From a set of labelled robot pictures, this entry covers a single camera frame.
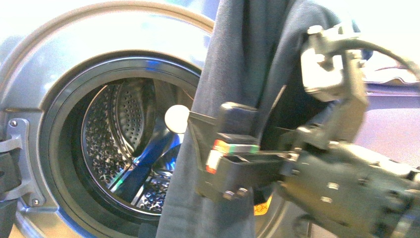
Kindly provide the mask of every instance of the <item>gray fabric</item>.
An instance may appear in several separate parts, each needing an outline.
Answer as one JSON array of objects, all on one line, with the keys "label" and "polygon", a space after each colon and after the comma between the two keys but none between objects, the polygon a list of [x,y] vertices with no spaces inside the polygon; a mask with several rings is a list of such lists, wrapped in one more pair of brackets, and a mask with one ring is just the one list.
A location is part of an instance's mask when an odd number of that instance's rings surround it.
[{"label": "gray fabric", "polygon": [[[222,0],[192,111],[217,116],[224,102],[271,107],[280,88],[300,70],[299,57],[312,25],[350,21],[338,0]],[[260,117],[261,134],[269,111]],[[251,238],[252,199],[215,204],[195,191],[197,165],[186,132],[171,179],[158,238]]]}]

